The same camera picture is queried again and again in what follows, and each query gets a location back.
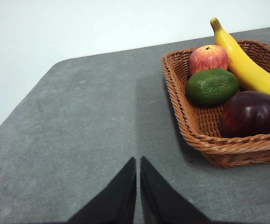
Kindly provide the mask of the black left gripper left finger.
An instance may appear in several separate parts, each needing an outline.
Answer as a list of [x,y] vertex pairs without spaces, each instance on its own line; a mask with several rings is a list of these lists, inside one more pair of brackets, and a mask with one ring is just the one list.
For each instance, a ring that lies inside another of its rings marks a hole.
[[132,224],[136,203],[136,161],[130,158],[111,182],[69,220],[69,224]]

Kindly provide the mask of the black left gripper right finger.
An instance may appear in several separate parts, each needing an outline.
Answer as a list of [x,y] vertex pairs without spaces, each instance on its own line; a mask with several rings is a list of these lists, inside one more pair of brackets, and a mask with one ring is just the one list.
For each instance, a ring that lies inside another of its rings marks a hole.
[[211,220],[183,198],[146,157],[141,158],[140,186],[146,224],[209,224]]

